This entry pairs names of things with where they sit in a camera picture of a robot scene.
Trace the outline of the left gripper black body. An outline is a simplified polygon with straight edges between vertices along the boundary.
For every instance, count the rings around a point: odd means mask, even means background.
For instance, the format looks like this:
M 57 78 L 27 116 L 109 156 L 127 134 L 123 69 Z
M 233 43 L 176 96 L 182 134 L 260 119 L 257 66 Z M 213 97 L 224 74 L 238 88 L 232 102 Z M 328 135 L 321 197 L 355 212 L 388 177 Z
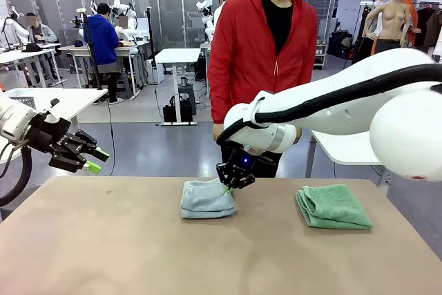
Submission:
M 29 147 L 52 156 L 62 155 L 68 159 L 83 159 L 81 149 L 85 142 L 84 132 L 77 129 L 69 133 L 71 123 L 59 118 L 47 122 L 47 115 L 36 115 L 29 122 Z

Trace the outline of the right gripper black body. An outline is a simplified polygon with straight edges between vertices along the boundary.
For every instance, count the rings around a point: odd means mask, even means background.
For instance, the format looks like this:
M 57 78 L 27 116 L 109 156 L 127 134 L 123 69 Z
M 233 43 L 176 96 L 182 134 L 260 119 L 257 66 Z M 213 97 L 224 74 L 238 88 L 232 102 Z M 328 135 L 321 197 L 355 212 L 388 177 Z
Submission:
M 223 163 L 230 163 L 233 166 L 238 166 L 245 169 L 247 173 L 256 174 L 256 165 L 258 157 L 250 155 L 239 148 L 224 147 L 223 148 Z

